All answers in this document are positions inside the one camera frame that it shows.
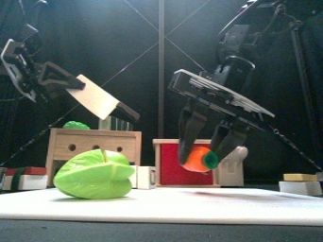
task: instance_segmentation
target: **wooden box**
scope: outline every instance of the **wooden box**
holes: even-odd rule
[[[195,146],[209,146],[209,140],[196,140]],[[177,162],[177,139],[153,139],[156,186],[219,187],[216,172],[207,174],[185,170]]]
[[[132,164],[140,165],[141,132],[111,130],[51,129],[47,154],[48,186],[65,162],[91,149],[123,153]]]

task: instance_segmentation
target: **cleaver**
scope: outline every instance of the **cleaver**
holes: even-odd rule
[[[91,79],[84,75],[79,75],[77,79],[85,84],[84,88],[81,90],[67,88],[65,90],[87,110],[104,120],[112,111],[119,109],[133,121],[139,120],[139,113],[97,86]]]

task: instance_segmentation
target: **metal pole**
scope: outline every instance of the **metal pole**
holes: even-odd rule
[[[164,137],[164,41],[165,41],[165,29],[164,29],[164,0],[159,0],[159,85],[157,85],[157,137]]]
[[[322,151],[322,147],[319,145],[319,138],[316,135],[318,126],[316,126],[315,117],[314,117],[311,90],[310,90],[308,76],[307,76],[307,71],[306,71],[304,53],[302,51],[303,46],[300,43],[299,31],[300,31],[299,27],[296,27],[291,31],[291,39],[292,39],[294,53],[295,53],[295,59],[296,59],[298,74],[299,74],[299,79],[300,79],[300,87],[302,87],[302,91],[303,91],[304,106],[306,106],[307,118],[308,118],[308,122],[310,122],[310,129],[311,129],[311,144],[314,146],[314,155],[316,158],[319,158],[319,153]]]

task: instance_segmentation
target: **green vegetable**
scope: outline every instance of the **green vegetable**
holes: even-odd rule
[[[124,196],[131,188],[128,177],[135,170],[127,157],[115,151],[99,149],[75,156],[55,176],[57,190],[83,199],[113,199]]]
[[[83,124],[81,122],[76,122],[76,121],[68,121],[64,126],[64,129],[77,129],[77,130],[91,130],[91,128]]]

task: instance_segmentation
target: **cable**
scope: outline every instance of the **cable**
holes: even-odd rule
[[[1,102],[3,102],[3,103],[17,102],[17,101],[23,100],[24,98],[25,98],[25,96],[23,95],[23,96],[20,96],[20,97],[17,97],[17,98],[0,99],[0,103],[1,103]]]
[[[278,129],[274,127],[268,126],[270,129],[272,130],[272,133],[279,136],[282,141],[286,143],[286,145],[290,146],[290,148],[304,158],[307,162],[310,162],[315,168],[322,172],[322,167],[316,164],[316,162],[310,158],[310,156],[303,152],[303,150],[299,149],[299,147],[291,142],[291,140],[287,138],[284,134],[280,133]]]
[[[0,167],[3,167],[7,163],[11,162],[11,160],[27,150],[27,148],[44,136],[47,131],[67,117],[67,115],[80,106],[81,104],[77,104],[51,125],[47,126],[47,128],[37,134],[35,137],[20,147],[20,149],[11,155],[9,159],[0,164]]]

